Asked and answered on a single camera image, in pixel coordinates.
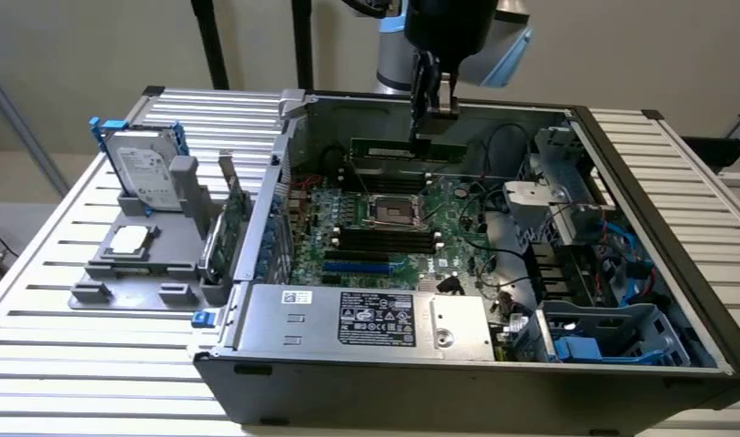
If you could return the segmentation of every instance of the warning label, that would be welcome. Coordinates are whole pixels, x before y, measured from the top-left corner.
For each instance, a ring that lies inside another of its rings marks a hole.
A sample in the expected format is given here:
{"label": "warning label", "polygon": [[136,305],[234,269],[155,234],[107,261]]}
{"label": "warning label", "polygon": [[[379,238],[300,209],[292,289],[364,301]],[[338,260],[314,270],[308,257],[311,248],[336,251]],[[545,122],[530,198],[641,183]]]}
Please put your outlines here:
{"label": "warning label", "polygon": [[336,340],[366,346],[415,346],[413,296],[409,294],[340,293]]}

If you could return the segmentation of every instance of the power supply label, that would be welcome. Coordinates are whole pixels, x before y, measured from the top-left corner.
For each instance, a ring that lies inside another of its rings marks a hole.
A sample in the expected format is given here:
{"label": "power supply label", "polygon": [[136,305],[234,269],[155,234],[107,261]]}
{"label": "power supply label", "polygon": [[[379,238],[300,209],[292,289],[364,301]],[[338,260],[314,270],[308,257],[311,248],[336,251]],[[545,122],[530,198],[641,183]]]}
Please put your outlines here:
{"label": "power supply label", "polygon": [[415,347],[410,294],[340,293],[336,340],[356,346]]}

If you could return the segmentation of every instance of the aluminum slatted table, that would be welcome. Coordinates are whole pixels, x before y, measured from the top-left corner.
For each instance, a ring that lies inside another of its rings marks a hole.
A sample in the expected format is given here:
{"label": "aluminum slatted table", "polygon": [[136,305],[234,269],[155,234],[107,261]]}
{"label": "aluminum slatted table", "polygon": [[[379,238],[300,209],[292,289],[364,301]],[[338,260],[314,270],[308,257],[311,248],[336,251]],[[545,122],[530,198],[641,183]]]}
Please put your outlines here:
{"label": "aluminum slatted table", "polygon": [[[180,120],[214,198],[227,194],[214,159],[232,149],[252,195],[279,132],[278,100],[168,88],[142,99],[128,120]],[[740,323],[738,202],[662,122],[633,111],[594,114]],[[119,212],[117,192],[97,156],[0,282],[0,434],[431,435],[240,427],[191,365],[186,348],[210,344],[215,334],[192,333],[190,313],[68,308],[69,287]],[[684,412],[641,435],[740,437],[740,403],[721,412]]]}

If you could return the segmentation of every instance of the white wall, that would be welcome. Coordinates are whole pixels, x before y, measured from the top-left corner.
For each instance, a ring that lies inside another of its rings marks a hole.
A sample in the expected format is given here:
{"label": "white wall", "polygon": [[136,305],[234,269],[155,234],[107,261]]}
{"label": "white wall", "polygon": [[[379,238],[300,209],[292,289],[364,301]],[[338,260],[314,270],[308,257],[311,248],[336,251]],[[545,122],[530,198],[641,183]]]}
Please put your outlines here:
{"label": "white wall", "polygon": [[[526,0],[534,40],[505,90],[465,97],[656,108],[720,135],[740,113],[740,0]],[[230,82],[295,86],[290,0],[215,0]],[[370,91],[376,22],[314,1],[316,87]],[[0,0],[0,82],[51,151],[92,153],[91,115],[150,84],[207,87],[188,0]],[[0,148],[20,147],[0,123]]]}

